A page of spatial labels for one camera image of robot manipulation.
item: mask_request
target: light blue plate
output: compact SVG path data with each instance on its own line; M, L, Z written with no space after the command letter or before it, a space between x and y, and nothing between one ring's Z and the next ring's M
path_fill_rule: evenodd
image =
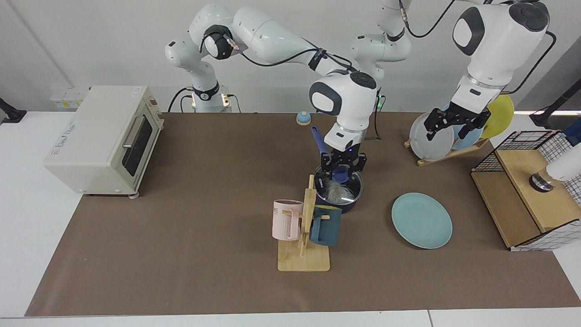
M452 237L452 220L444 207L422 193L407 193L392 207L392 221L397 232L421 248L439 248Z
M454 145L452 145L452 150L462 150L473 146L476 142L478 142L478 139L480 139L480 136L484 131L484 129L471 130L468 132L468 134L466 134L466 137L464 137L463 140L460 140L458 138L458 133L460 132L462 127L464 127L464 125L452 126L452 128L454 129L454 139L456 140L454 142Z

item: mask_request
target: wooden box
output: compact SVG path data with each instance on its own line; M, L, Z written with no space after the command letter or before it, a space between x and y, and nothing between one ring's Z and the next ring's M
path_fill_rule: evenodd
M510 250L553 250L581 239L581 179L548 193L529 184L532 174L569 148L562 133L515 132L472 170L472 179Z

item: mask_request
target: pink mug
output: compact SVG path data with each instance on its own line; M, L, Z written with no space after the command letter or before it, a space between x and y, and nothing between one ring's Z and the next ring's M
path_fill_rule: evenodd
M300 236L299 215L303 203L295 200L275 200L272 213L272 236L281 241L295 241Z

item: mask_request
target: white table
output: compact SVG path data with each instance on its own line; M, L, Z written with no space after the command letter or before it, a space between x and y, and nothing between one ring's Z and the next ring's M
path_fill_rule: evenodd
M0 126L0 317L22 317L81 198L42 167L73 113L29 112ZM540 129L526 116L512 130ZM493 140L496 145L505 136ZM581 294L581 242L555 252ZM579 326L581 308L11 318L0 326Z

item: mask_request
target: oven handle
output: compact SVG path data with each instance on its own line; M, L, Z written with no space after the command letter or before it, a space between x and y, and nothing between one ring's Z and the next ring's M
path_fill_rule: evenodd
M135 118L133 125L129 130L129 134L127 134L125 141L123 141L123 148L131 149L133 146L135 146L135 142L137 142L137 136L139 135L139 131L141 130L141 127L143 127L144 122L145 116Z

